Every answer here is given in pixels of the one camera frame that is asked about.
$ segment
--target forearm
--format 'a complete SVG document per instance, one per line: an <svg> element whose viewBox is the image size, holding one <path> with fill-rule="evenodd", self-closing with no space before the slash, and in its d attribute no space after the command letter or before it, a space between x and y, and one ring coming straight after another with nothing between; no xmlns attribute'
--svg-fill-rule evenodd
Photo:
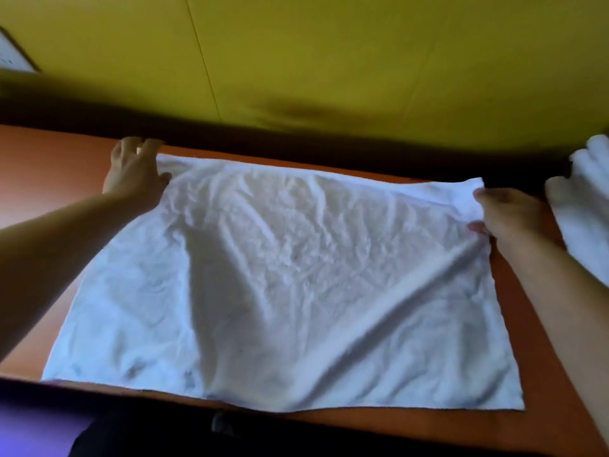
<svg viewBox="0 0 609 457"><path fill-rule="evenodd" d="M0 231L0 359L136 216L126 201L100 194Z"/></svg>
<svg viewBox="0 0 609 457"><path fill-rule="evenodd" d="M609 289L540 235L499 243L576 390L609 438Z"/></svg>

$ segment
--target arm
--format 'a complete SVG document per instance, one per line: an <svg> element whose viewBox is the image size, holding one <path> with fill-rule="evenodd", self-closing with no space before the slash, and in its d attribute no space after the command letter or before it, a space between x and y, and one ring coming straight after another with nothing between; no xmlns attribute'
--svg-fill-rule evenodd
<svg viewBox="0 0 609 457"><path fill-rule="evenodd" d="M605 440L609 439L609 288L544 237L536 199L513 189L482 189L475 197L567 374Z"/></svg>
<svg viewBox="0 0 609 457"><path fill-rule="evenodd" d="M0 230L0 359L19 343L87 263L123 227L156 207L161 141L128 137L111 154L103 193Z"/></svg>

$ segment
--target yellow panel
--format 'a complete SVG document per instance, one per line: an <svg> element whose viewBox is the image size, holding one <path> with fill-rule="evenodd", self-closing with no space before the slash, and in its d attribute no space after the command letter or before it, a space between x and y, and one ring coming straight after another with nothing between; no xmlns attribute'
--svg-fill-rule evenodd
<svg viewBox="0 0 609 457"><path fill-rule="evenodd" d="M43 72L5 86L218 119L187 0L0 0L0 25Z"/></svg>
<svg viewBox="0 0 609 457"><path fill-rule="evenodd" d="M609 121L609 0L188 0L223 121L448 147Z"/></svg>

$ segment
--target hand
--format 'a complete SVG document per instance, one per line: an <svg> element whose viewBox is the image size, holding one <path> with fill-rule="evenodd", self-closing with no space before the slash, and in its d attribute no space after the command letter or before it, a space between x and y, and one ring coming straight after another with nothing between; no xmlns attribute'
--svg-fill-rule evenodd
<svg viewBox="0 0 609 457"><path fill-rule="evenodd" d="M499 248L541 232L541 203L516 189L485 189L474 191L474 198L482 205L484 221L474 221L472 231L492 234Z"/></svg>
<svg viewBox="0 0 609 457"><path fill-rule="evenodd" d="M121 139L110 155L112 167L103 193L125 200L138 215L155 208L171 180L170 173L159 176L156 168L156 154L162 145L158 139L146 139L144 144L140 137Z"/></svg>

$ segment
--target folded white cloth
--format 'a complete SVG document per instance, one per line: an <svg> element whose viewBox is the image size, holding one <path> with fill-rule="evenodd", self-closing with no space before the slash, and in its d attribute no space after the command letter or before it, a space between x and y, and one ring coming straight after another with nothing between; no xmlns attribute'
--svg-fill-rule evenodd
<svg viewBox="0 0 609 457"><path fill-rule="evenodd" d="M609 286L609 139L587 145L571 155L570 178L546 181L546 197L571 256Z"/></svg>
<svg viewBox="0 0 609 457"><path fill-rule="evenodd" d="M482 211L391 184L160 155L154 211L99 253L43 378L265 411L522 409Z"/></svg>

